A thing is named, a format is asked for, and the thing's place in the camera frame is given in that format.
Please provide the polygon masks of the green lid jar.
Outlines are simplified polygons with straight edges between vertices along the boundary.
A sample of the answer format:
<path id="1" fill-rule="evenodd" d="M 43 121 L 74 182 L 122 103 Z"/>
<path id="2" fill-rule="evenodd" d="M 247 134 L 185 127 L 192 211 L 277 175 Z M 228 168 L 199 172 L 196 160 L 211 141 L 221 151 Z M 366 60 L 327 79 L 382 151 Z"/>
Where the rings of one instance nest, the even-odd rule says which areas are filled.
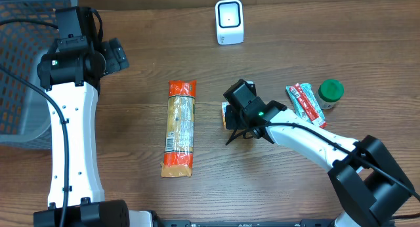
<path id="1" fill-rule="evenodd" d="M 325 80 L 318 88 L 315 97 L 323 110 L 332 109 L 344 94 L 342 83 L 336 79 Z"/>

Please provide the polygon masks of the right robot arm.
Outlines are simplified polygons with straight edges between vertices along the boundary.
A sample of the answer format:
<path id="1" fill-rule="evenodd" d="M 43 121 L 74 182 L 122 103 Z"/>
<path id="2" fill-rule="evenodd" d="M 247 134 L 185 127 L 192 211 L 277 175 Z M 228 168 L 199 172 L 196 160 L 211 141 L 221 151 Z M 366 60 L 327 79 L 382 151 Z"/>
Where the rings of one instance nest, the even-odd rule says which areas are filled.
<path id="1" fill-rule="evenodd" d="M 359 141 L 333 134 L 302 120 L 274 100 L 265 104 L 255 85 L 240 79 L 223 96 L 233 113 L 240 136 L 263 138 L 288 147 L 327 171 L 343 213 L 331 226 L 388 226 L 397 210 L 418 198 L 413 184 L 385 145 L 373 136 Z"/>

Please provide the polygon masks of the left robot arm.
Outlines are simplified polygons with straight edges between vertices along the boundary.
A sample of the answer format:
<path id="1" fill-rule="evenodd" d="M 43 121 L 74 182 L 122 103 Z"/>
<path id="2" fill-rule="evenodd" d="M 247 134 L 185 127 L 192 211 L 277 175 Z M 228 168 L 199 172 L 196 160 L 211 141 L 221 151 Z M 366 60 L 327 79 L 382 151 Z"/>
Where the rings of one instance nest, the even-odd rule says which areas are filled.
<path id="1" fill-rule="evenodd" d="M 103 41 L 93 8 L 58 9 L 55 15 L 59 37 L 37 66 L 51 119 L 52 179 L 48 209 L 33 214 L 34 226 L 161 226 L 152 211 L 107 201 L 100 181 L 96 106 L 100 79 L 129 67 L 120 42 Z"/>

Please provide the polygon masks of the thin red snack stick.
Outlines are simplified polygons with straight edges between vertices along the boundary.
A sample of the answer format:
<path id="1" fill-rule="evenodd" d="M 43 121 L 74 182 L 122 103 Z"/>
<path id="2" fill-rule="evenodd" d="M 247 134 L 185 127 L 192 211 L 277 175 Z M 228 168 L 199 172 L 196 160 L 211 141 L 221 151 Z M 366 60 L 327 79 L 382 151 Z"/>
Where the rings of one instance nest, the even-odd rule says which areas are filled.
<path id="1" fill-rule="evenodd" d="M 292 95 L 297 99 L 305 113 L 307 114 L 307 117 L 311 122 L 320 128 L 325 128 L 327 123 L 320 117 L 318 112 L 316 111 L 315 107 L 310 103 L 310 100 L 308 99 L 307 95 L 301 88 L 299 84 L 296 84 L 294 86 L 291 86 L 289 91 L 292 93 Z"/>

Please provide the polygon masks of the red cracker sleeve package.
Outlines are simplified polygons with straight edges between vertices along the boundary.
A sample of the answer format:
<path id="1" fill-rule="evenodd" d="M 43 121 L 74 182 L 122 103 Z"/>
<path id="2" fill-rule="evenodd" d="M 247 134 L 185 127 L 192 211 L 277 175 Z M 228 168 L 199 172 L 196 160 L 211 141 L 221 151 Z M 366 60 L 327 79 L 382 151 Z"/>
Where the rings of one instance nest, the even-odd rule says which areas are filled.
<path id="1" fill-rule="evenodd" d="M 196 81 L 170 81 L 161 177 L 192 176 Z"/>

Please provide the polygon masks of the small orange tissue pack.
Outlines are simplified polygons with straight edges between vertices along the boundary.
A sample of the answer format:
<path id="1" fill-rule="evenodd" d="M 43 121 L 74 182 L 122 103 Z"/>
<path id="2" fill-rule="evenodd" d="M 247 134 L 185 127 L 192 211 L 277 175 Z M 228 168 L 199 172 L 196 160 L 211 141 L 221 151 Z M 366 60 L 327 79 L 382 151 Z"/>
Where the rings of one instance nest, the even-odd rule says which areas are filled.
<path id="1" fill-rule="evenodd" d="M 222 106 L 222 110 L 221 110 L 221 112 L 222 112 L 222 122 L 223 122 L 223 127 L 226 129 L 226 107 L 229 105 L 229 103 L 228 102 L 223 102 L 222 104 L 221 104 L 221 106 Z"/>

